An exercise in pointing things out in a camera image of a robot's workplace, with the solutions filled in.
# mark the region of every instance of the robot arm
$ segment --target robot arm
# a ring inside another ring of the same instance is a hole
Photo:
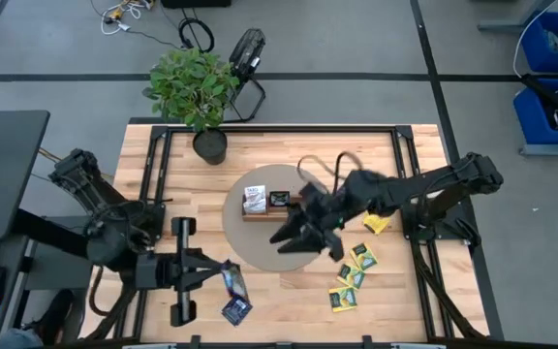
[[[333,231],[367,211],[390,216],[402,205],[419,198],[421,224],[441,218],[462,199],[473,194],[490,194],[499,189],[503,177],[485,156],[469,153],[458,162],[410,178],[387,177],[368,170],[351,171],[336,193],[324,193],[314,183],[301,190],[302,203],[289,209],[288,221],[270,239],[288,240],[279,253],[321,252],[339,261],[344,252],[341,238]],[[444,190],[430,203],[429,193]]]

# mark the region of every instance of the black metal frame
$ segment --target black metal frame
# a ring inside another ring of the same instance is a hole
[[[264,101],[264,99],[266,99],[266,90],[264,90],[264,88],[260,85],[260,83],[255,79],[255,77],[252,77],[249,79],[251,82],[253,82],[253,84],[258,87],[258,89],[260,90],[260,92],[262,92],[262,95],[260,96],[260,99],[258,100],[258,104],[256,105],[256,107],[253,109],[253,111],[251,112],[251,114],[245,118],[242,117],[242,115],[240,115],[240,111],[238,111],[238,108],[235,105],[235,100],[238,97],[238,95],[240,94],[240,90],[238,90],[238,93],[235,95],[235,97],[230,101],[230,105],[232,106],[233,110],[236,112],[236,114],[238,115],[238,119],[235,120],[224,120],[223,123],[238,123],[238,122],[248,122],[253,120],[256,117],[256,113],[258,113],[258,110],[260,109],[260,106],[262,105],[262,102]]]
[[[406,177],[406,171],[404,168],[404,161],[402,156],[402,150],[400,145],[400,138],[403,137],[406,140],[407,148],[409,152],[409,157],[411,160],[411,169],[414,175],[420,173],[419,162],[417,158],[417,150],[415,148],[415,143],[413,139],[412,127],[410,125],[404,126],[369,126],[369,125],[339,125],[339,126],[327,126],[327,125],[228,125],[222,127],[222,131],[226,133],[249,133],[249,132],[267,132],[267,133],[383,133],[389,134],[391,136],[391,143],[393,146],[393,153],[395,157],[395,164],[397,167],[398,175],[400,177]],[[167,126],[167,125],[155,125],[152,126],[150,132],[150,142],[148,145],[147,156],[145,161],[145,166],[143,169],[143,177],[141,181],[141,189],[139,191],[139,199],[143,201],[152,200],[155,203],[163,201],[163,192],[166,180],[166,174],[169,165],[169,155],[171,150],[171,138],[174,133],[193,133],[194,131],[190,127],[186,126]],[[156,154],[156,147],[158,141],[164,139],[163,143],[163,153],[161,157],[161,164],[159,168],[159,174],[157,179],[156,193],[154,198],[149,199],[147,197],[151,174],[154,166],[154,157]],[[438,259],[438,253],[436,250],[435,242],[430,243],[431,247],[428,247],[428,254],[430,258],[430,266],[432,267],[437,281],[442,284],[442,274],[440,270],[440,263]],[[434,320],[432,318],[432,311],[429,302],[429,294],[427,291],[427,284],[425,280],[419,276],[416,270],[416,275],[418,278],[418,291],[419,300],[421,304],[421,309],[423,312],[423,324],[425,326],[425,332],[427,339],[437,337],[434,328]],[[133,325],[133,338],[139,339],[141,335],[141,330],[143,327],[143,315],[145,312],[145,304],[147,300],[146,291],[139,291],[138,303],[135,314],[135,323]],[[443,316],[443,323],[445,329],[445,337],[453,337],[453,326],[449,315],[441,306],[441,314]],[[124,313],[118,322],[116,323],[116,332],[114,337],[119,337],[122,335],[122,331],[118,329],[124,328],[124,319],[126,318],[126,313]],[[292,347],[292,344],[303,348],[374,348],[379,346],[388,346],[388,343],[372,343],[371,336],[366,335],[363,337],[364,340],[361,343],[290,343],[287,347]],[[281,343],[268,343],[268,347],[276,346],[281,347]],[[189,345],[189,343],[178,343],[178,348],[194,348],[198,346]],[[260,347],[265,345],[265,343],[212,343],[204,344],[203,348],[247,348],[247,347]]]

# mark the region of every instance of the snack package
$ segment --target snack package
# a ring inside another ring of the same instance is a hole
[[[249,301],[249,294],[244,284],[242,272],[240,272],[240,266],[227,260],[221,266],[221,273],[223,274],[223,281],[230,297],[240,296],[244,300]]]
[[[387,227],[388,222],[390,221],[390,217],[381,217],[379,215],[369,214],[367,212],[365,212],[365,216],[363,217],[363,225],[374,235],[380,234],[383,229]]]
[[[328,290],[330,306],[333,312],[350,310],[357,307],[355,289],[352,287],[342,287]]]
[[[337,280],[356,289],[360,288],[364,278],[365,273],[362,270],[349,264],[343,264],[337,274]]]
[[[223,316],[235,327],[240,325],[242,320],[253,308],[250,302],[240,296],[234,296],[221,310]]]
[[[356,266],[363,271],[378,264],[374,252],[372,252],[371,248],[369,248],[365,242],[353,247],[350,250],[350,255],[353,256]]]
[[[245,213],[266,213],[266,187],[263,185],[244,188]]]

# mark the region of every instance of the blue bin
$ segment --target blue bin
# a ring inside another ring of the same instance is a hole
[[[558,91],[558,79],[540,79],[540,82]],[[542,102],[533,90],[525,88],[515,97],[513,106],[528,144],[558,144],[558,131],[548,125]]]
[[[558,33],[558,13],[545,13],[527,29],[522,47],[534,72],[558,73],[558,52],[552,50],[543,30]]]

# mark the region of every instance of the cable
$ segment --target cable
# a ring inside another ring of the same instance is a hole
[[[103,14],[101,14],[100,12],[98,12],[98,10],[96,10],[96,6],[94,6],[94,0],[89,0],[89,3],[92,5],[92,9],[94,9],[96,15],[103,16]]]
[[[428,193],[428,191],[429,191],[434,185],[436,185],[436,183],[440,182],[441,180],[443,180],[443,179],[445,179],[445,178],[447,178],[447,177],[449,177],[449,176],[452,176],[452,175],[455,175],[455,174],[457,174],[457,173],[459,173],[459,172],[464,171],[464,170],[465,170],[467,167],[469,167],[469,165],[471,165],[474,161],[475,161],[475,158],[473,158],[473,159],[467,161],[466,164],[462,165],[462,166],[459,167],[458,169],[453,169],[453,171],[451,171],[450,173],[448,173],[448,174],[443,174],[443,175],[439,176],[438,178],[434,179],[432,182],[430,182],[430,183],[427,185],[427,187],[425,187],[425,189],[423,190],[423,192],[421,193],[421,195],[419,195],[419,198],[418,198],[418,201],[417,201],[417,212],[418,212],[419,214],[423,214],[423,213],[425,212],[425,210],[427,209],[427,205],[428,205],[428,203],[427,203],[427,198],[426,198],[427,193]]]
[[[120,317],[122,312],[127,309],[128,304],[133,300],[136,293],[137,290],[134,285],[123,283],[120,296],[108,312],[108,315],[101,321],[96,330],[90,333],[84,340],[105,339],[115,321]]]
[[[195,35],[195,30],[193,30],[193,27],[191,26],[192,21],[188,20],[188,16],[186,16],[186,12],[184,12],[184,8],[180,8],[180,10],[182,11],[182,15],[184,16],[184,19],[186,19],[187,24],[189,25],[189,29],[191,29],[191,33],[193,33],[193,38],[195,39],[195,43],[198,45],[199,49],[202,49],[202,46],[200,45],[200,41],[198,40],[198,36]]]
[[[168,43],[168,42],[161,41],[161,40],[159,40],[159,39],[157,39],[157,38],[155,38],[155,37],[153,37],[153,36],[151,36],[151,35],[145,34],[145,33],[143,33],[143,32],[138,32],[138,31],[133,31],[133,30],[126,30],[126,33],[130,33],[130,34],[139,34],[139,35],[142,35],[142,36],[144,36],[144,37],[146,37],[146,38],[148,38],[148,39],[152,39],[152,40],[154,40],[155,42],[157,42],[157,43],[159,43],[159,44],[167,45],[167,46],[170,46],[170,47],[172,47],[172,48],[174,48],[174,49],[177,49],[177,50],[184,50],[184,49],[182,49],[182,48],[177,47],[176,45],[174,45],[174,44],[172,44],[172,43]]]
[[[342,153],[340,153],[337,156],[337,159],[335,160],[335,179],[333,182],[333,195],[337,193],[337,185],[339,184],[339,164],[341,163],[341,158],[344,156],[348,156],[353,161],[353,163],[355,163],[356,167],[359,170],[363,169],[363,164],[360,162],[360,159],[356,155],[348,151],[343,151]]]
[[[92,288],[89,291],[89,308],[92,309],[92,311],[96,315],[100,315],[100,316],[108,316],[109,315],[108,311],[104,311],[96,305],[96,291],[98,290],[98,285],[100,285],[101,279],[103,278],[104,269],[105,268],[103,266],[98,267],[98,272],[96,273],[96,278],[94,279],[94,282],[92,283]]]
[[[47,160],[50,160],[50,161],[52,161],[52,162],[54,162],[54,163],[58,163],[58,162],[62,161],[62,158],[60,158],[59,156],[54,155],[53,153],[51,153],[50,151],[44,149],[43,147],[41,147],[41,148],[38,149],[38,153],[39,153],[40,155],[44,156]],[[114,177],[113,177],[112,174],[101,173],[101,176],[104,177],[104,178],[111,179],[111,180],[114,179]]]
[[[41,176],[41,175],[37,175],[37,174],[34,174],[34,173],[32,173],[31,175],[34,176],[35,178],[41,179],[41,180],[43,180],[43,181],[47,181],[47,182],[49,182],[49,183],[51,183],[51,184],[53,183],[52,181],[50,181],[50,179],[44,178],[44,177]]]
[[[167,12],[165,12],[165,7],[163,6],[163,3],[161,1],[159,1],[159,3],[160,3],[159,5],[161,7],[161,12],[163,13],[163,16],[171,24],[171,26],[178,31],[180,42],[184,47],[186,48],[194,47],[193,43],[191,43],[191,41],[184,36],[184,28],[188,26],[191,32],[193,33],[193,38],[195,39],[195,42],[197,43],[200,52],[210,52],[214,49],[214,35],[212,34],[212,30],[210,30],[210,28],[198,18],[198,14],[196,13],[195,8],[193,8],[193,15],[195,16],[195,18],[190,18],[186,16],[186,12],[182,8],[181,10],[182,10],[182,14],[184,15],[184,18],[182,18],[182,20],[180,20],[180,22],[176,25],[173,22],[173,20],[171,20],[171,18],[167,15]],[[208,38],[210,39],[210,45],[208,46],[208,48],[202,49],[202,46],[200,45],[200,42],[198,40],[197,35],[195,34],[195,30],[193,29],[192,24],[198,24],[201,27],[201,29],[203,29],[203,31],[208,35]]]
[[[538,20],[538,18],[540,16],[542,16],[543,14],[546,13],[546,11],[550,10],[550,8],[556,4],[558,2],[558,0],[554,0],[552,2],[552,4],[548,5],[545,9],[543,9],[537,16],[535,16],[530,22],[529,24],[527,24],[527,26],[524,28],[524,30],[522,30],[522,34],[520,34],[520,38],[518,39],[518,43],[515,46],[515,52],[513,53],[513,72],[522,79],[522,76],[518,73],[518,70],[516,69],[516,60],[518,59],[518,51],[520,50],[520,44],[522,43],[522,39],[524,38],[524,34],[526,34],[527,30],[531,27],[531,24],[533,24],[536,20]]]
[[[314,160],[316,163],[318,163],[318,165],[320,165],[330,175],[335,176],[336,173],[329,166],[327,166],[325,164],[325,162],[322,161],[322,159],[320,159],[316,155],[305,155],[305,156],[301,157],[300,160],[298,160],[298,163],[296,164],[296,173],[298,174],[298,177],[300,177],[300,179],[302,179],[302,181],[314,183],[314,185],[316,185],[318,187],[318,189],[324,190],[325,192],[328,193],[328,188],[326,188],[326,186],[322,182],[320,182],[319,179],[317,179],[315,177],[307,178],[305,176],[305,174],[303,173],[302,168],[300,166],[301,166],[302,162],[304,160],[307,160],[307,159]]]

